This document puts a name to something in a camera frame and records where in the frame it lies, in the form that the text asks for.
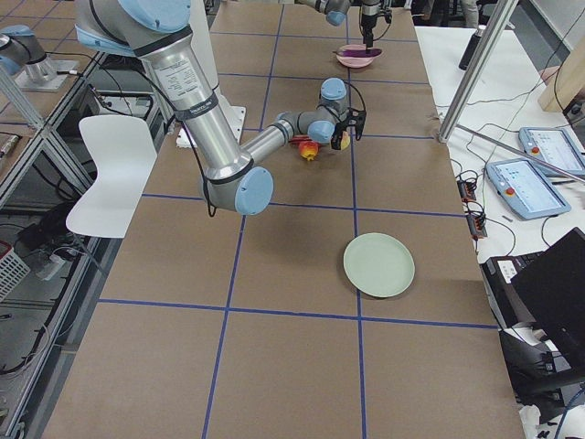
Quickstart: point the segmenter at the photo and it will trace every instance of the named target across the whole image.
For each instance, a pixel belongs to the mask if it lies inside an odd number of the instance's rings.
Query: yellow object
[[[341,136],[341,142],[339,143],[339,147],[343,151],[349,146],[349,134],[347,131],[344,131],[343,135]]]
[[[319,144],[311,140],[307,140],[299,143],[299,154],[302,158],[305,158],[308,162],[314,160],[319,154]]]

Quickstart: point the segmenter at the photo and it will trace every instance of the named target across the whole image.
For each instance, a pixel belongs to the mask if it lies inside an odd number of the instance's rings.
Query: white wall
[[[545,20],[563,37],[585,8],[585,0],[530,0]],[[585,36],[585,14],[569,32],[565,43],[571,49]]]

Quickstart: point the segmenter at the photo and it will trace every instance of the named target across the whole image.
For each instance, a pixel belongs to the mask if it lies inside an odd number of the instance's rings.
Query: tablet device
[[[527,159],[489,163],[485,170],[497,193],[524,220],[570,210],[569,203]]]
[[[527,154],[579,177],[585,176],[585,157],[562,128],[520,128],[520,143]],[[547,167],[538,168],[549,177],[562,177]]]

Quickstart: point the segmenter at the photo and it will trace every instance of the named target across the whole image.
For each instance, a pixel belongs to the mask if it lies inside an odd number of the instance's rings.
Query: computer monitor
[[[585,234],[575,228],[512,278],[530,314],[572,368],[585,367]]]

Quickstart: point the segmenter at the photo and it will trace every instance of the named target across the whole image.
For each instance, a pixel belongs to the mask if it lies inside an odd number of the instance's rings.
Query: blue joint cap
[[[75,26],[77,30],[77,40],[88,48],[93,48],[99,52],[111,53],[113,55],[122,55],[123,57],[135,57],[134,51],[130,46],[124,46],[123,44],[116,43],[99,35],[94,35],[91,32],[87,32],[82,28]]]
[[[319,144],[328,144],[331,142],[331,136],[334,131],[335,125],[329,121],[314,121],[309,125],[307,134],[309,134],[311,140],[314,140]]]
[[[238,184],[236,211],[242,215],[256,215],[271,202],[274,182],[272,175],[262,166],[253,167]]]
[[[155,32],[172,34],[189,23],[190,0],[118,0],[126,13],[138,23]]]
[[[9,37],[33,37],[35,34],[30,27],[25,25],[8,26],[0,29],[0,33],[8,35]]]
[[[0,57],[0,66],[2,66],[10,76],[16,75],[20,70],[20,66],[7,57]]]
[[[346,19],[346,14],[339,11],[331,11],[330,13],[327,14],[325,19],[327,20],[327,23],[329,23],[330,25],[339,26]]]
[[[346,95],[346,85],[339,78],[329,78],[321,84],[321,96],[329,101],[343,99]]]

